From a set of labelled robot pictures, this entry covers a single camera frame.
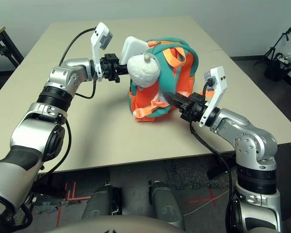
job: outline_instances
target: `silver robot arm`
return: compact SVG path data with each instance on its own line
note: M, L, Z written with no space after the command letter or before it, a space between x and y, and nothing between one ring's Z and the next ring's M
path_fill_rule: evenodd
M227 89L223 67L206 72L205 80L208 90L215 91L210 102L198 93L189 97L165 93L164 98L180 109L182 119L198 121L200 127L208 126L235 149L238 180L235 185L237 198L231 202L231 230L246 233L260 227L282 232L280 193L275 178L275 138L245 117L216 107Z
M231 204L231 227L238 232L256 227L282 232L275 138L227 109L220 110L210 130L228 141L236 152L237 198Z
M37 102L15 128L10 152L0 160L0 224L24 203L43 163L59 154L71 100L80 84L93 78L88 59L68 60L50 72Z

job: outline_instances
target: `orange backpack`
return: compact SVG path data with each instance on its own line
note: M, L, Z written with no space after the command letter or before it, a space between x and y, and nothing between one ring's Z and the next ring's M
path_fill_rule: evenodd
M192 94L198 67L196 52L181 39L165 37L147 43L150 47L147 52L156 56L161 73L155 84L142 90L130 81L129 107L138 121L154 121L172 110L163 93Z

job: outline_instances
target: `table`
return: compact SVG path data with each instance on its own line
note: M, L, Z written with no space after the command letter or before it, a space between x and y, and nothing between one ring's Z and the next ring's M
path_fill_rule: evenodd
M140 39L181 37L199 56L194 85L196 92L202 90L205 71L223 66L228 89L219 107L246 116L255 126L272 133L278 144L291 142L290 121L191 17L106 20L104 23L113 33L113 39L105 51L101 50L100 56L109 52L115 52L119 56L124 40L129 35ZM49 72L58 65L67 44L78 32L97 24L98 21L51 24L2 88L0 159L9 151L11 133L30 104L37 100ZM91 58L89 38L90 33L80 38L71 48L67 59ZM128 88L129 76L126 75L121 76L121 83L107 80L97 83L96 95L92 100L77 96L73 99L68 110L72 147L69 156L57 171L210 154L210 151L190 134L188 123L180 118L178 111L173 111L156 122L135 121L127 103ZM78 93L90 95L91 90L91 83L83 83ZM211 133L209 129L197 130L201 137L218 151L233 150L229 143ZM45 163L46 168L43 172L51 169L61 159L66 145L67 136L61 154Z
M9 35L5 31L5 27L0 27L0 42L3 42L4 45L8 48L10 53L14 56L17 62L11 56L8 56L8 59L12 62L12 64L17 67L20 64L24 57L21 55L20 51L17 49L16 45L13 43Z

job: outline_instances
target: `black cable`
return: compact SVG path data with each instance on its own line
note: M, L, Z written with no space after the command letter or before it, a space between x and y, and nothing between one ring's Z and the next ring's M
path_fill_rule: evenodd
M200 110L200 113L203 113L204 108L205 108L207 86L209 86L208 82L205 83L204 88L203 88L203 99L202 99L202 102L201 102L202 109Z
M25 213L25 216L27 218L27 221L24 223L24 224L21 224L21 225L18 225L18 226L14 226L12 231L19 231L19 230L23 230L27 227L29 227L29 225L32 223L32 213L30 211L30 209L23 203L20 207L24 213Z
M86 29L84 30L83 32L80 32L79 34L77 34L76 37L73 38L73 40L70 42L70 44L68 45L68 47L66 48L66 50L64 51L63 55L62 55L62 58L60 59L60 62L59 62L59 65L61 65L69 51L69 49L71 48L71 46L73 45L73 43L83 34L85 33L88 33L88 32L92 32L96 29L96 27L94 28L89 28L89 29ZM93 83L93 92L92 92L92 95L91 96L84 96L84 95L81 95L79 93L76 93L76 96L80 96L82 98L85 98L85 99L92 99L94 97L94 94L95 94L95 90L96 90L96 81L94 80L94 83Z
M85 33L87 33L87 32L92 32L92 31L94 31L96 29L96 27L94 27L94 28L89 28L89 29L86 29L86 30L84 30L83 32L80 32L79 34L77 34L77 36L76 37L74 37L73 38L73 40L70 42L70 44L68 45L68 47L66 48L66 50L64 51L64 53L63 53L63 55L62 55L62 58L61 58L61 60L60 60L60 62L59 62L59 65L61 65L62 63L63 63L63 61L64 61L64 59L65 59L65 57L66 57L66 55L67 55L67 53L68 53L68 51L69 51L69 49L70 49L70 47L73 45L73 43L81 36L81 35L83 35L83 34L85 34Z
M53 171L55 171L62 163L63 161L66 159L66 157L69 154L70 148L71 148L71 140L72 140L72 135L71 135L71 129L68 123L68 120L66 119L66 126L67 126L67 131L68 131L68 146L67 146L67 150L64 154L64 156L62 157L62 159L58 162L58 164L55 165L55 167L53 167L50 171L48 171L46 174L44 174L42 177L40 177L39 179L37 179L34 184L39 183L41 180L43 180L45 177L47 177L49 174L51 174Z
M232 174L231 171L226 163L226 161L223 159L223 155L218 152L217 150L215 150L213 147L211 147L207 142L205 142L196 132L196 130L194 129L194 127L192 126L192 122L190 122L190 131L191 133L194 135L194 137L201 143L203 144L206 148L208 148L214 155L218 156L219 159L224 163L224 165L226 166L227 169L227 173L228 173L228 188L229 188L229 198L228 198L228 204L226 207L226 232L229 232L230 229L230 224L229 224L229 209L230 209L230 202L232 201L233 198L233 191L232 191Z
M94 95L95 95L95 92L96 92L96 81L97 81L97 79L93 80L93 92L92 92L91 96L84 96L84 95L81 95L81 94L78 94L78 93L76 93L76 95L80 96L82 98L88 99L88 100L92 99L94 97Z
M233 191L232 196L228 198L228 203L225 209L225 228L226 228L226 233L230 233L230 229L231 229L231 221L230 221L230 217L231 217L231 203L233 200L233 197L236 193L236 190Z

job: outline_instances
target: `white plush toy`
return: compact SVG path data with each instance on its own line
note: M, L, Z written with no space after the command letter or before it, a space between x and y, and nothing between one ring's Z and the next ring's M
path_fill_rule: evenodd
M161 73L160 64L151 53L135 55L129 58L127 70L133 84L140 89L152 86Z

